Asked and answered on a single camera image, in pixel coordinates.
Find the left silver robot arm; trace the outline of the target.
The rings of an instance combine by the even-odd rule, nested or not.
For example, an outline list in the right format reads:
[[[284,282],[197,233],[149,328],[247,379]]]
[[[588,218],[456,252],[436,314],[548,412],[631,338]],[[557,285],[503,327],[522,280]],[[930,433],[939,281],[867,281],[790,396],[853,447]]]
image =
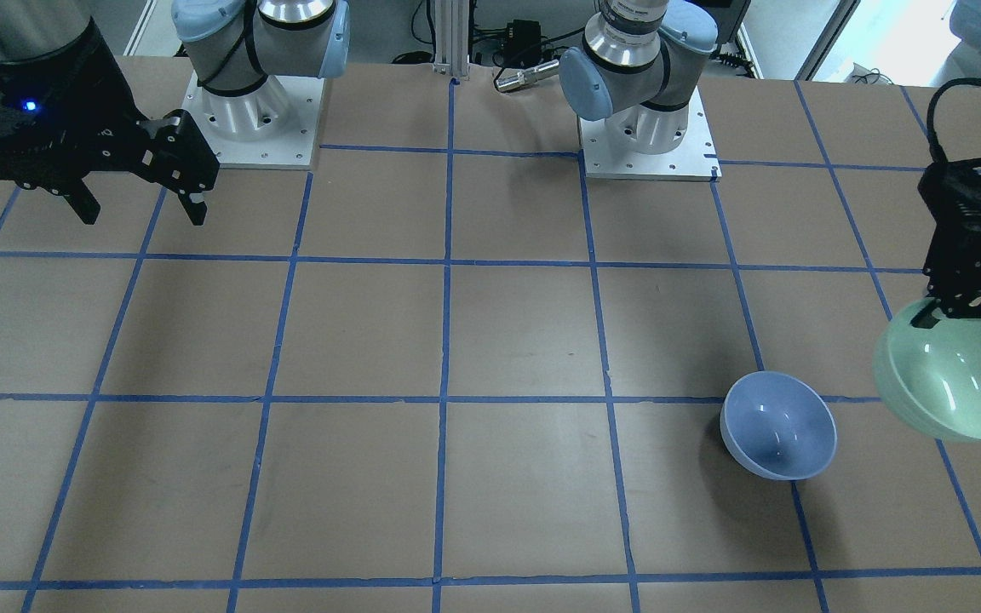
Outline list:
[[[657,121],[688,106],[716,46],[714,20],[692,3],[603,1],[583,27],[580,46],[562,55],[562,93],[583,120],[639,107]],[[918,191],[935,229],[922,267],[930,303],[912,321],[923,329],[934,317],[981,319],[981,157],[951,159],[937,129],[939,102],[957,87],[981,89],[981,78],[938,86],[926,110],[931,162]]]

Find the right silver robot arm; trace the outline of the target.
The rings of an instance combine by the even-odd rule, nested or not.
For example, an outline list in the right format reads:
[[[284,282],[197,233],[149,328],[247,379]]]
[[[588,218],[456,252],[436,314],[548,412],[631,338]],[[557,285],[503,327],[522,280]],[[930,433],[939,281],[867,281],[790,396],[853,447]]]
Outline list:
[[[201,109],[152,119],[84,1],[0,1],[0,181],[63,198],[93,225],[84,178],[129,172],[175,192],[195,226],[219,158],[203,125],[229,140],[268,137],[292,118],[281,77],[336,78],[349,51],[344,1],[175,1]]]

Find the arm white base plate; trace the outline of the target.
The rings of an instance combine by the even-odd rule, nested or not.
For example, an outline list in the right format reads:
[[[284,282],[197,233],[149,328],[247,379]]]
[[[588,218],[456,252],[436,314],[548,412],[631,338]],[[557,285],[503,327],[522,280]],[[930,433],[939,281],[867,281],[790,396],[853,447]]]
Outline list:
[[[585,175],[603,180],[716,181],[723,177],[698,88],[673,112],[642,105],[577,120]]]
[[[223,97],[188,80],[191,113],[222,169],[310,170],[330,81],[269,75],[259,89]]]

